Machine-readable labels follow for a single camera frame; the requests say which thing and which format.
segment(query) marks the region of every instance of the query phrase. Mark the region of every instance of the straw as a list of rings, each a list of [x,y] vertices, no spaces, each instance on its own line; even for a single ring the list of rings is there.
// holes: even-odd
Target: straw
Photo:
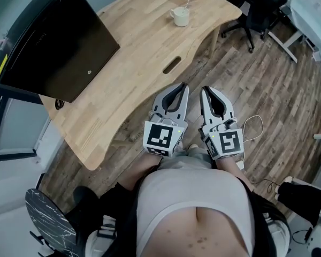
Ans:
[[[189,2],[190,2],[190,0],[188,0],[188,2],[187,2],[187,4],[186,4],[186,6],[184,7],[185,9],[187,8],[187,6],[188,6]]]

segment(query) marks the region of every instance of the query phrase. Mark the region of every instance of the belly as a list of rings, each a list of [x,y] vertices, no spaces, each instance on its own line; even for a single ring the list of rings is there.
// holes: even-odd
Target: belly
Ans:
[[[223,213],[200,207],[176,210],[154,229],[142,257],[247,257],[243,239]]]

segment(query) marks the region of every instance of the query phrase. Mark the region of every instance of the black pants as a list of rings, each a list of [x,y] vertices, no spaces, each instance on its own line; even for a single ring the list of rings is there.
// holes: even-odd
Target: black pants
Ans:
[[[316,225],[321,210],[321,190],[307,185],[283,183],[278,189],[278,201]]]

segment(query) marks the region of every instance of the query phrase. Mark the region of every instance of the shoe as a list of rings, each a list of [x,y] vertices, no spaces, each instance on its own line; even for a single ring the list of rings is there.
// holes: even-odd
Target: shoe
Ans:
[[[286,178],[283,180],[282,184],[283,184],[283,183],[291,183],[292,181],[293,181],[293,177],[288,176],[288,177],[286,177]],[[276,187],[274,188],[274,191],[275,191],[276,193],[278,193],[279,187],[280,187],[280,186],[276,186]]]

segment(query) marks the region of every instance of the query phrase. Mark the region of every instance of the black chair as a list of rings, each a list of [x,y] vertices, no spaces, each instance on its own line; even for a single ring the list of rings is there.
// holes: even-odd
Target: black chair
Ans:
[[[103,213],[101,211],[99,198],[87,187],[78,186],[75,188],[73,199],[75,207],[65,214],[65,218],[76,232],[77,256],[85,257],[88,236],[93,231],[98,230],[101,227],[103,222]],[[51,250],[53,250],[53,253],[48,257],[66,257],[65,254],[52,248],[43,236],[37,236],[31,231],[30,234],[38,241],[38,243],[41,245],[44,245],[45,243]],[[38,255],[39,257],[46,257],[39,252]]]
[[[237,28],[243,28],[246,32],[247,38],[251,43],[249,52],[252,53],[255,45],[252,40],[250,29],[261,33],[261,39],[265,38],[265,31],[271,25],[271,18],[275,10],[284,5],[287,0],[227,0],[237,7],[241,7],[244,2],[250,4],[248,15],[244,14],[238,18],[238,24],[224,30],[221,36],[226,37],[226,33]]]

